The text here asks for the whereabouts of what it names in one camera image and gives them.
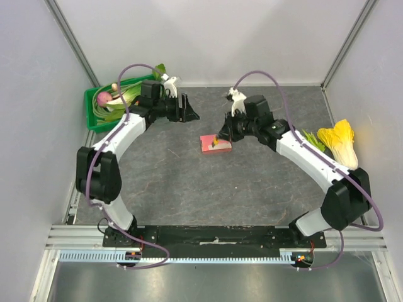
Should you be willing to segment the yellow utility knife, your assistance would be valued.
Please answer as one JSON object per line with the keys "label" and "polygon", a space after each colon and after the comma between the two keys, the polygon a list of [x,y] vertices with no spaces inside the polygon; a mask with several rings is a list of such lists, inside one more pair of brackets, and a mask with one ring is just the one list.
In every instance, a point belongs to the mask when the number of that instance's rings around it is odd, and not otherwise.
{"label": "yellow utility knife", "polygon": [[217,135],[214,136],[213,141],[212,141],[212,148],[215,148],[219,145],[220,141]]}

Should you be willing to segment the pink express box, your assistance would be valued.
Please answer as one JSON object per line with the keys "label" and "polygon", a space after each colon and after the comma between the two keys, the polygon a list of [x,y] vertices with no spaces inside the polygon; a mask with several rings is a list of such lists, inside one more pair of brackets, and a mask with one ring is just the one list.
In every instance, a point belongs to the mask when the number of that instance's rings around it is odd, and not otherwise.
{"label": "pink express box", "polygon": [[218,139],[215,134],[200,136],[200,145],[202,154],[217,154],[232,150],[230,141]]}

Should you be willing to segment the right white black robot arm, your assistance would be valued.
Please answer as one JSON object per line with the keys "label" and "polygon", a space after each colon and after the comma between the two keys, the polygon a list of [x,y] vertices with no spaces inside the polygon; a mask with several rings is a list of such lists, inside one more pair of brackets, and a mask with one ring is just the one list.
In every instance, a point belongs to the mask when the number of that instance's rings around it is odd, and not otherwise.
{"label": "right white black robot arm", "polygon": [[262,95],[246,97],[232,92],[231,111],[225,116],[218,138],[232,143],[246,136],[286,157],[308,174],[325,192],[320,208],[294,219],[289,227],[289,242],[304,247],[311,236],[333,228],[344,230],[371,209],[368,174],[361,168],[351,170],[325,154],[316,156],[312,145],[296,129],[290,129],[287,120],[276,120],[266,98]]}

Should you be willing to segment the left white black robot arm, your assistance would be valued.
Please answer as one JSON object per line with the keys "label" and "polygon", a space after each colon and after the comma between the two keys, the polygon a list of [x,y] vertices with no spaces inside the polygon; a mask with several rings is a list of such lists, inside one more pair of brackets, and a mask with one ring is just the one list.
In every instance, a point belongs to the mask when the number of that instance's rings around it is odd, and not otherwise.
{"label": "left white black robot arm", "polygon": [[76,189],[91,207],[98,207],[117,231],[116,240],[133,247],[138,240],[137,220],[121,197],[122,177],[119,161],[129,146],[158,118],[186,123],[199,120],[188,96],[178,92],[177,77],[163,81],[146,80],[132,104],[123,105],[123,115],[107,136],[92,147],[77,151]]}

